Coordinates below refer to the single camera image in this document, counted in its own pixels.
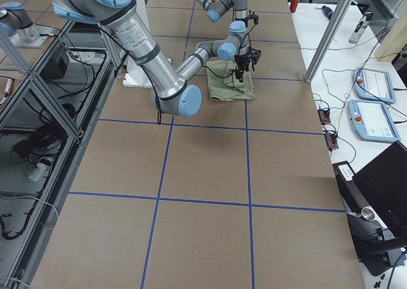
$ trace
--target silver robot arm segment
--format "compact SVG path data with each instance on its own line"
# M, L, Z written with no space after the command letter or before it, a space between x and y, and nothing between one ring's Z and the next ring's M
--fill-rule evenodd
M211 57L219 57L222 60L230 61L240 53L248 52L246 26L243 21L234 21L229 26L229 34L225 39L215 41L202 41L197 44L197 48L178 68L177 73L189 80ZM170 104L163 105L162 100L151 93L151 101L158 110L161 105L162 111L167 113Z
M18 32L21 40L31 43L39 38L30 16L21 3L7 2L0 5L0 30L10 37Z
M210 21L217 22L232 7L236 20L245 20L247 14L247 0L196 0L207 12Z
M109 27L151 78L161 111L186 117L198 112L202 101L199 88L188 86L187 79L169 64L137 14L135 0L53 0L53 6L60 17Z

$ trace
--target white table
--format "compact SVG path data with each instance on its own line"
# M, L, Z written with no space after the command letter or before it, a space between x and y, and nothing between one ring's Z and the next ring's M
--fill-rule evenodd
M301 45L301 52L303 55L304 63L308 68L311 59L315 53L315 50L307 50L304 48L316 48L318 47L319 41L328 25L329 20L323 15L321 10L315 8L320 8L324 4L308 4L300 3L297 7L295 13L292 14L294 25L296 28L296 33L298 36L298 41ZM336 5L327 4L330 8L335 10ZM351 48L354 45L348 42L348 39L355 29L356 24L362 17L360 11L356 6L351 6L343 19L338 32L335 35L333 42L331 43L330 49L342 49ZM321 96L321 99L326 101L330 107L342 107L342 103L328 94L327 86L324 83L322 77L322 70L332 69L336 71L341 71L345 69L354 70L359 67L368 57L370 51L373 49L377 40L374 33L370 28L367 28L362 38L358 43L364 43L371 39L365 44L356 46L351 50L329 50L324 60L321 63L312 83L312 90ZM385 62L378 62L376 59L371 59L364 66L367 69L378 69L381 71L390 72L390 77L394 88L404 88L404 84L398 76L396 70L393 68L392 64ZM350 93L350 98L358 98L355 89L352 89L353 72L331 72L324 71L324 75L329 85L329 90L332 94L345 100L344 95ZM401 112L407 113L407 91L397 91L396 92L397 102L393 105L395 108L399 109ZM373 158L377 157L384 149L386 149L390 144L378 143L378 142L366 142L362 141L356 134L352 127L352 123L349 120L349 114L347 110L347 105L340 117L340 110L331 110L331 120L333 125L338 128L338 123L340 121L339 136L350 142L356 149L357 156L352 163L353 169L358 172L363 166L368 164ZM402 116L397 114L397 112L390 110L390 114L394 121L405 120ZM398 124L396 128L401 136L401 141L404 145L407 145L407 123ZM353 149L346 144L344 141L338 141L339 149L332 152L331 161L332 163L340 161L350 161L353 158ZM390 270L385 274L385 279L380 280L379 277L373 277L363 264L360 264L362 275L364 278L365 286L367 288L372 288L377 281L382 281L380 288L386 288L387 282L390 276ZM407 267L398 267L394 273L392 280L392 289L405 289L407 288Z

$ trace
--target black monitor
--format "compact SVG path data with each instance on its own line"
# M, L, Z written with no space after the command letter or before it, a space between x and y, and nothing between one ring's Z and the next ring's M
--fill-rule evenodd
M353 180L393 235L407 236L407 148L394 142Z

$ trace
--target white label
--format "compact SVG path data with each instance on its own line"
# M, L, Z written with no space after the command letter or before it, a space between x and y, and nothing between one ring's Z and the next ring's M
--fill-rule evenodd
M147 36L137 23L129 25L126 29L117 30L115 33L128 51L134 50L139 44L147 40Z
M354 173L352 172L352 170L350 170L348 164L340 165L340 166L338 166L338 168L341 171L341 173L346 181L352 181Z

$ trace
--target green cloth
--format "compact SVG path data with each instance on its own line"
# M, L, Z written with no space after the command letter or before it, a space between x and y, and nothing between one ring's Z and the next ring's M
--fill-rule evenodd
M234 62L225 62L224 60L215 60L207 62L206 66L218 76L228 76L236 67ZM229 102L231 100L253 100L254 88L250 72L244 72L243 83L235 77L233 73L230 77L216 77L207 68L208 88L210 99L220 102Z

